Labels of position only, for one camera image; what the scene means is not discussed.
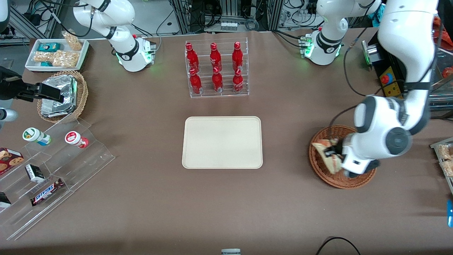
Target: brown tablecloth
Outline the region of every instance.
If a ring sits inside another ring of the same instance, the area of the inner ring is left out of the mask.
[[[344,42],[359,32],[350,29]],[[250,96],[191,99],[185,40],[244,36]],[[429,148],[452,136],[451,123],[431,121],[407,154],[382,160],[363,188],[339,190],[313,172],[310,138],[361,100],[344,79],[346,47],[331,65],[317,66],[272,33],[166,37],[153,66],[129,73],[110,54],[108,41],[90,43],[83,72],[89,97],[81,117],[117,158],[18,241],[0,240],[0,254],[212,255],[224,248],[241,248],[244,255],[315,254],[333,235],[350,239],[362,254],[452,253],[446,221],[451,195]],[[347,63],[356,89],[375,92],[376,75],[360,45]],[[49,76],[26,71],[24,81]],[[51,125],[35,105],[14,102],[20,119],[5,125],[1,146],[20,148],[24,129]],[[183,168],[188,117],[250,115],[262,121],[261,169]],[[337,123],[352,125],[352,111]],[[324,249],[322,254],[354,254],[342,240]]]

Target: clear acrylic bottle rack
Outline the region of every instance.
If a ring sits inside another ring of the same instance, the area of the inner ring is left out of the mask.
[[[241,43],[241,50],[243,53],[243,64],[242,64],[242,77],[243,89],[241,93],[235,93],[233,91],[233,50],[234,43]],[[212,98],[212,97],[224,97],[224,96],[248,96],[250,94],[250,82],[249,82],[249,43],[248,38],[233,38],[233,39],[208,39],[208,40],[192,40],[186,41],[186,43],[192,43],[193,49],[198,55],[198,61],[200,63],[200,76],[201,83],[203,86],[203,93],[195,94],[190,86],[190,67],[187,60],[187,50],[185,50],[186,69],[187,69],[187,80],[189,84],[189,94],[191,98]],[[222,58],[222,71],[220,72],[223,77],[223,91],[217,93],[214,90],[212,83],[212,65],[209,55],[211,54],[211,43],[217,44],[217,49],[220,52]]]
[[[28,143],[20,150],[25,160],[0,176],[0,191],[11,202],[8,208],[0,208],[0,229],[6,239],[18,239],[115,158],[104,144],[95,139],[90,126],[72,115],[65,117],[44,131],[52,138],[49,145]],[[64,137],[70,131],[86,137],[88,146],[80,149],[66,143]],[[39,167],[46,179],[41,183],[30,181],[25,170],[27,164]],[[30,199],[58,179],[65,185],[32,206]]]

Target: round wicker basket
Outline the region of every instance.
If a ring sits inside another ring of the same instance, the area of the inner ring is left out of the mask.
[[[356,132],[356,130],[352,127],[343,125],[332,126],[332,138],[341,139],[354,132]],[[315,147],[311,145],[314,141],[319,139],[328,139],[328,127],[323,128],[313,136],[308,149],[310,163],[315,173],[328,184],[340,189],[355,189],[367,184],[376,174],[376,169],[373,169],[366,174],[359,175],[356,178],[348,178],[344,176],[343,170],[336,174],[331,174],[324,164],[321,155],[319,155]]]
[[[72,115],[74,117],[79,117],[80,114],[82,113],[83,109],[85,108],[85,104],[87,103],[87,98],[88,98],[87,83],[85,82],[85,79],[83,78],[83,76],[77,71],[62,71],[62,72],[58,72],[58,73],[52,75],[52,77],[59,76],[59,75],[65,75],[65,74],[72,75],[77,80],[77,108],[72,113]],[[62,118],[66,117],[66,116],[59,116],[59,117],[53,117],[53,118],[44,117],[41,114],[42,104],[43,104],[43,101],[41,99],[38,100],[38,114],[43,120],[49,121],[52,123],[57,123]]]

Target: red bottle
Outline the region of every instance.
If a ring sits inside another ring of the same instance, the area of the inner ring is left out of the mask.
[[[223,91],[223,78],[222,75],[220,74],[219,68],[214,67],[212,72],[214,73],[212,75],[212,83],[214,84],[214,90],[217,93],[221,93]]]
[[[241,43],[235,42],[233,51],[233,71],[236,71],[238,68],[242,69],[242,57]]]
[[[234,73],[234,77],[233,77],[233,92],[235,92],[235,93],[241,92],[241,90],[243,88],[243,85],[242,85],[243,81],[244,81],[244,79],[242,78],[241,70],[237,69],[236,72]]]
[[[212,68],[218,67],[219,72],[222,71],[222,59],[220,57],[220,52],[217,50],[217,44],[211,43],[211,64]]]
[[[195,69],[197,73],[200,72],[200,62],[198,61],[197,53],[193,50],[192,43],[186,43],[186,49],[190,68]]]
[[[201,79],[200,76],[198,76],[197,72],[195,71],[195,68],[191,68],[190,71],[190,85],[192,86],[192,91],[195,94],[201,94],[203,93],[203,87],[201,86]]]

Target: red emergency stop button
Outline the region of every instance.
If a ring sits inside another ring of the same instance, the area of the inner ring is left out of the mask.
[[[389,77],[387,74],[384,75],[384,76],[382,76],[381,82],[382,82],[383,84],[387,84],[389,81],[390,81],[390,77]]]

